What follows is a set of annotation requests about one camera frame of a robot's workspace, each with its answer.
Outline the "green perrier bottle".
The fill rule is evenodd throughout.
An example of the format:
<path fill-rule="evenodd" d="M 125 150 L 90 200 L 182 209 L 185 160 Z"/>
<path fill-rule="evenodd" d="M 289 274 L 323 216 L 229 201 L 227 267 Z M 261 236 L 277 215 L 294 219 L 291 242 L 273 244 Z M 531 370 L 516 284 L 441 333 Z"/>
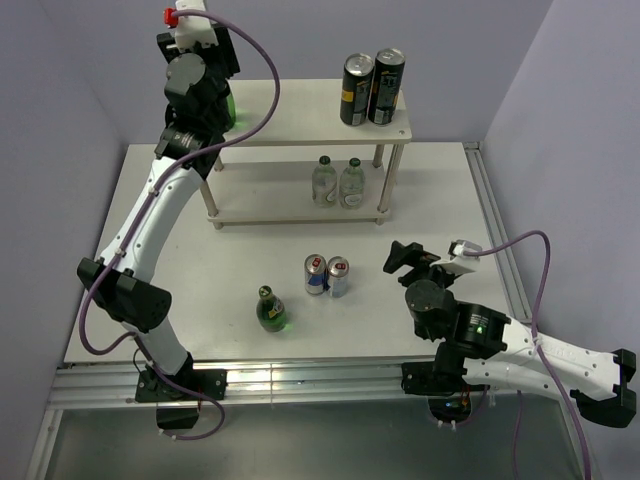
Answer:
<path fill-rule="evenodd" d="M 230 130 L 235 126 L 237 118 L 235 99 L 232 91 L 229 91 L 226 96 L 226 107 L 228 113 L 227 130 Z"/>
<path fill-rule="evenodd" d="M 270 333 L 282 331 L 288 323 L 284 302 L 268 285 L 261 286 L 258 295 L 256 316 L 261 327 Z"/>

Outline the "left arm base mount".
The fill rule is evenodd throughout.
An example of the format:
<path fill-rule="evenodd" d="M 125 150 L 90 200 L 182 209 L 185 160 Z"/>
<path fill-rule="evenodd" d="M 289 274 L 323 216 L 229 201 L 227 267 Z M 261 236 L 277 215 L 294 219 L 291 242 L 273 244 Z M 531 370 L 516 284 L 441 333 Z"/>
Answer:
<path fill-rule="evenodd" d="M 156 425 L 162 434 L 180 440 L 196 440 L 216 433 L 225 420 L 224 399 L 227 371 L 224 369 L 196 369 L 184 376 L 170 377 L 167 383 L 153 369 L 139 374 L 134 401 L 156 406 Z M 220 411 L 220 420 L 213 432 L 188 434 L 199 420 L 202 407 L 211 403 Z"/>

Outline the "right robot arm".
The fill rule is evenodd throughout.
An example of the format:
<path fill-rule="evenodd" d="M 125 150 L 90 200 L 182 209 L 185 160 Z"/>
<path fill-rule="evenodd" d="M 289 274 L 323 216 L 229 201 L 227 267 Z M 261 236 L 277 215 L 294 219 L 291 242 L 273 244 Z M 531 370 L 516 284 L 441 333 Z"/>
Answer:
<path fill-rule="evenodd" d="M 436 343 L 433 359 L 402 365 L 401 387 L 409 395 L 450 396 L 484 386 L 520 390 L 553 399 L 567 397 L 580 416 L 610 428 L 627 427 L 637 412 L 629 383 L 636 356 L 578 347 L 542 333 L 506 313 L 455 298 L 453 283 L 473 273 L 479 246 L 451 243 L 446 258 L 419 243 L 392 243 L 383 266 L 399 277 L 414 333 Z"/>

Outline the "clear Chang bottle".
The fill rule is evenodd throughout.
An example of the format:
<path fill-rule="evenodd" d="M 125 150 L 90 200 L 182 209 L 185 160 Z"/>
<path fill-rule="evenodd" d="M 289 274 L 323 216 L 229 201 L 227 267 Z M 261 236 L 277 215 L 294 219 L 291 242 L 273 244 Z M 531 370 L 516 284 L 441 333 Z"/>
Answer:
<path fill-rule="evenodd" d="M 364 197 L 365 174 L 361 160 L 351 158 L 339 180 L 339 201 L 345 209 L 357 209 Z"/>
<path fill-rule="evenodd" d="M 327 155 L 319 158 L 312 173 L 312 200 L 316 206 L 332 207 L 336 202 L 337 173 Z"/>

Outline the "green Perrier bottle front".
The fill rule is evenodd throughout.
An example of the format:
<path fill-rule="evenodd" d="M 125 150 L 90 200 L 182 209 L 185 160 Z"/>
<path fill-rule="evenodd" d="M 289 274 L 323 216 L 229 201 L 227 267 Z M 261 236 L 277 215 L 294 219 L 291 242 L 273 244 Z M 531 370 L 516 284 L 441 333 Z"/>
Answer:
<path fill-rule="evenodd" d="M 268 285 L 261 286 L 258 295 L 256 316 L 261 327 L 270 333 L 282 331 L 288 323 L 284 302 Z"/>

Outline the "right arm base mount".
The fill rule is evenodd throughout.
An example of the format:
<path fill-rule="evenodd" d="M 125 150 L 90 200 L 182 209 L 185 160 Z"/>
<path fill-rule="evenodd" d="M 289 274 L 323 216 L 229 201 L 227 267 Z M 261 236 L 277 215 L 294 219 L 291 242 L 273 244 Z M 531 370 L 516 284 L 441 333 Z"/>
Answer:
<path fill-rule="evenodd" d="M 456 432 L 489 405 L 487 385 L 471 385 L 459 375 L 436 373 L 434 361 L 404 362 L 401 373 L 403 392 L 427 399 L 428 419 L 439 430 Z"/>

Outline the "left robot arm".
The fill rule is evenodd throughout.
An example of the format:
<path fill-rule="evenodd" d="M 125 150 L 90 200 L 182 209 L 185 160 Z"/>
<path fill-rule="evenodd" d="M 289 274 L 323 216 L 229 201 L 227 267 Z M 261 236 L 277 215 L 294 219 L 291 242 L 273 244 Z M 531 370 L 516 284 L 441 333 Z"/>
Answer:
<path fill-rule="evenodd" d="M 87 291 L 78 328 L 87 351 L 111 352 L 88 340 L 86 316 L 89 305 L 96 304 L 148 360 L 144 383 L 157 382 L 170 398 L 183 399 L 199 387 L 200 379 L 168 318 L 172 296 L 151 280 L 169 233 L 213 169 L 234 124 L 229 80 L 239 64 L 221 25 L 207 23 L 196 31 L 177 27 L 158 35 L 157 43 L 167 61 L 165 128 L 146 186 L 116 237 L 97 259 L 84 258 L 77 267 Z"/>

